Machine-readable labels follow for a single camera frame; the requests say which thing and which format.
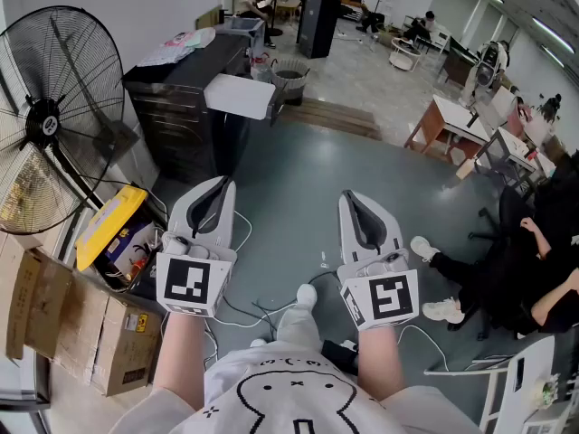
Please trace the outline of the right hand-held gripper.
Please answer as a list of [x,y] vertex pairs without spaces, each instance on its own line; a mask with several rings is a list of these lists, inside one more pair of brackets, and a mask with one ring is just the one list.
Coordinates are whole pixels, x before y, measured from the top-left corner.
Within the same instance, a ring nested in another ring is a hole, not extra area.
[[[409,252],[402,249],[393,215],[370,197],[345,190],[339,198],[339,234],[342,259],[349,263],[337,270],[340,294],[357,330],[416,318],[418,274],[408,266]],[[388,254],[373,257],[377,253]]]

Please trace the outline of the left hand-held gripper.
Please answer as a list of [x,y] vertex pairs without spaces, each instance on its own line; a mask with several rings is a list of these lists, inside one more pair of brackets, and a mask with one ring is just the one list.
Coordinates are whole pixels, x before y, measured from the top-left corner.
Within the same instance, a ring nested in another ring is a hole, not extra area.
[[163,234],[163,249],[156,255],[157,302],[167,311],[216,316],[237,261],[237,253],[229,249],[235,200],[233,179],[218,176],[174,204],[167,227],[173,233]]

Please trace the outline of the white pull-out tray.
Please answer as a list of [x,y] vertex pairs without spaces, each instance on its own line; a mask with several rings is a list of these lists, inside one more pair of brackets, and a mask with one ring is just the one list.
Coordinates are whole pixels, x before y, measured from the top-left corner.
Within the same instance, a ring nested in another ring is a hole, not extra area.
[[263,121],[273,119],[286,91],[271,83],[220,73],[204,88],[209,109]]

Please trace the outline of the person's right forearm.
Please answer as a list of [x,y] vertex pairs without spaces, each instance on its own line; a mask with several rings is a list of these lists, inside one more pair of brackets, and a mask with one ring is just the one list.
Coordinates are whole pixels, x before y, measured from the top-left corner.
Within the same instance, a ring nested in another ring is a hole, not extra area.
[[397,336],[392,326],[359,333],[357,384],[377,401],[405,387]]

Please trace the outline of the person's left forearm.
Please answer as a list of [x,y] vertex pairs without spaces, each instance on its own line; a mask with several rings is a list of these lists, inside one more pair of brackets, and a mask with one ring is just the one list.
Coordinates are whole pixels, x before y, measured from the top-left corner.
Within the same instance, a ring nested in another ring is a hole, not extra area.
[[194,410],[204,406],[204,320],[170,313],[157,359],[155,389],[174,393]]

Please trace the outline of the storage bin with yellow lid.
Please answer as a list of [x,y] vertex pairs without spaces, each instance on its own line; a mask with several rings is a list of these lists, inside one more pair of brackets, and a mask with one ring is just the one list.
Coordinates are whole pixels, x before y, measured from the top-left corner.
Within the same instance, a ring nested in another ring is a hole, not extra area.
[[147,191],[126,185],[92,217],[75,244],[80,272],[96,271],[115,292],[131,288],[159,242],[147,199]]

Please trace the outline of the black washing machine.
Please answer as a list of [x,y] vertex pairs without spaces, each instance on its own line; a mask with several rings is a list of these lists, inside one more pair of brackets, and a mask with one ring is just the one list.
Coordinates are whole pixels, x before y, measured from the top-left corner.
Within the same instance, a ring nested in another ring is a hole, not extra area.
[[204,90],[219,74],[247,77],[249,39],[218,34],[177,63],[134,67],[123,76],[160,173],[187,184],[232,175],[250,120],[210,107]]

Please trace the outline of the light grey trousers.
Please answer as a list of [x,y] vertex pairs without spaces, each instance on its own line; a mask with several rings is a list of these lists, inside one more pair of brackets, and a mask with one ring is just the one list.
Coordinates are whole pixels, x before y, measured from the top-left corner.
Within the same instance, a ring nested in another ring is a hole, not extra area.
[[323,343],[311,309],[303,305],[288,308],[280,320],[276,342],[296,345],[320,353]]

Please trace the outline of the black waist pouch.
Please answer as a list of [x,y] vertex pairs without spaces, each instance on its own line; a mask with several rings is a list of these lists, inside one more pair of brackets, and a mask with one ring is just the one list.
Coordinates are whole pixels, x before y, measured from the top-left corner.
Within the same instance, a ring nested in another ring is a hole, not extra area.
[[358,351],[356,344],[354,344],[354,349],[350,349],[341,344],[325,340],[321,354],[342,373],[358,376]]

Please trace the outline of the wooden floor platform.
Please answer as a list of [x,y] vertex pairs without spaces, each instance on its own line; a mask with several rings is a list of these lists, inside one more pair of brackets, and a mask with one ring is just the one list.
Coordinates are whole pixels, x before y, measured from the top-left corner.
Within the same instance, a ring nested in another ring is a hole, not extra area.
[[382,140],[381,129],[376,125],[372,113],[323,100],[303,98],[298,106],[286,104],[281,110],[280,118]]

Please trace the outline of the orange desk with white top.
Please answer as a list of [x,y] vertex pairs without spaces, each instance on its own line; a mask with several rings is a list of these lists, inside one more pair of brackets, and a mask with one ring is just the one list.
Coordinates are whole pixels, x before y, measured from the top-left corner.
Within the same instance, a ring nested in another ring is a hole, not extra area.
[[477,113],[438,95],[423,113],[404,148],[452,164],[451,151],[460,150],[464,160],[473,158],[490,140]]

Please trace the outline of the black office chair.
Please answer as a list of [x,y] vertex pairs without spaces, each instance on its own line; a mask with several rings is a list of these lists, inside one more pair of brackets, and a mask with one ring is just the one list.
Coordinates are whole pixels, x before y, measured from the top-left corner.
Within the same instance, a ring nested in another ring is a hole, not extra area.
[[506,186],[498,200],[498,219],[496,220],[487,207],[478,211],[478,216],[485,219],[491,232],[470,232],[469,240],[481,239],[487,241],[505,240],[520,229],[523,218],[531,217],[533,210],[524,198],[512,187]]

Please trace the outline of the large cardboard box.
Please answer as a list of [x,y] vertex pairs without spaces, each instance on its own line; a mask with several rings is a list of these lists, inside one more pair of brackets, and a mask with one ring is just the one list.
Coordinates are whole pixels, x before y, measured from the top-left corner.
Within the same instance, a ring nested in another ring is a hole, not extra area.
[[52,362],[105,397],[147,385],[162,317],[75,277]]

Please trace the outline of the grey waste basket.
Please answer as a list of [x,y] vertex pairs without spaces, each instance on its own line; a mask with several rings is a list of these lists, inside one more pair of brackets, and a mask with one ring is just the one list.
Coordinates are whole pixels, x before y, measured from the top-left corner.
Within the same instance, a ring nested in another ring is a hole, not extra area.
[[300,106],[303,101],[310,67],[298,59],[274,59],[271,62],[271,83],[285,95],[285,103]]

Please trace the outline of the white printed shirt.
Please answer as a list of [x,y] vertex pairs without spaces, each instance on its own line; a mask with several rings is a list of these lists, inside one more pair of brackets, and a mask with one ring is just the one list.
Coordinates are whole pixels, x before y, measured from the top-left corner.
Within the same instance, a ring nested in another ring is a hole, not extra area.
[[379,401],[321,354],[289,344],[234,352],[204,382],[202,409],[155,389],[110,434],[482,434],[434,387]]

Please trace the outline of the large black floor fan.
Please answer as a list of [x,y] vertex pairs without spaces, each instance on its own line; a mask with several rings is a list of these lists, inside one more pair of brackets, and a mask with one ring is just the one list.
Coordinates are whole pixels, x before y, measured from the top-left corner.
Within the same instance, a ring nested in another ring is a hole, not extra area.
[[0,231],[102,206],[106,173],[138,140],[122,78],[110,32],[82,8],[44,7],[0,33]]

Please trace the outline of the white round side table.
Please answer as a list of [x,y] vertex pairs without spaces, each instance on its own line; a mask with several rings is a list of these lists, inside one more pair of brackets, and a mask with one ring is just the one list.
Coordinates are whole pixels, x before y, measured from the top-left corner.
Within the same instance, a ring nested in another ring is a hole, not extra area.
[[389,56],[390,64],[402,71],[414,71],[422,53],[403,38],[393,38],[391,45],[393,50]]

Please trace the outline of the clear plastic storage bin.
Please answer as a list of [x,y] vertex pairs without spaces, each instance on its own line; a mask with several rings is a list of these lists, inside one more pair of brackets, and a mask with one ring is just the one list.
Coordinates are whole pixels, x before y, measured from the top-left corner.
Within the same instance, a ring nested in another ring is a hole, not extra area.
[[222,24],[215,26],[217,33],[245,36],[250,40],[250,57],[260,58],[265,52],[265,22],[260,18],[225,16]]

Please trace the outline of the white metal table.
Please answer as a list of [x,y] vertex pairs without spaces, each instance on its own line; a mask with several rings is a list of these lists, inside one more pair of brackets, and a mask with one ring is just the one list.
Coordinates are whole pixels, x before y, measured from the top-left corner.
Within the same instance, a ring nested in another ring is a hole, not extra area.
[[[451,370],[428,368],[426,376],[485,377],[485,398],[479,419],[483,434],[556,434],[564,429],[579,375],[577,348],[563,350],[553,336],[541,338],[516,354],[494,354],[476,358],[466,367]],[[546,410],[536,410],[533,386],[538,378],[559,373],[558,399]]]

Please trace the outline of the small potted plant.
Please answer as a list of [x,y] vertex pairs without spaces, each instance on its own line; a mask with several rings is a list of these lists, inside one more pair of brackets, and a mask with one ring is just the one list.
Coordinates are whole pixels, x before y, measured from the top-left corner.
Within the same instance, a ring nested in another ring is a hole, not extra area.
[[559,373],[538,378],[533,386],[532,402],[536,410],[546,410],[558,399]]

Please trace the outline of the white table with black frame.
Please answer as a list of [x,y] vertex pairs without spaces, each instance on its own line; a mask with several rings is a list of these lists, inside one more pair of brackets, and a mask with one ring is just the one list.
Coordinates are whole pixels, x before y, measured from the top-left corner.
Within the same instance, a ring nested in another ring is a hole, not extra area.
[[537,149],[503,127],[493,133],[474,157],[477,173],[490,177],[496,184],[516,190],[525,200],[555,172],[555,165]]

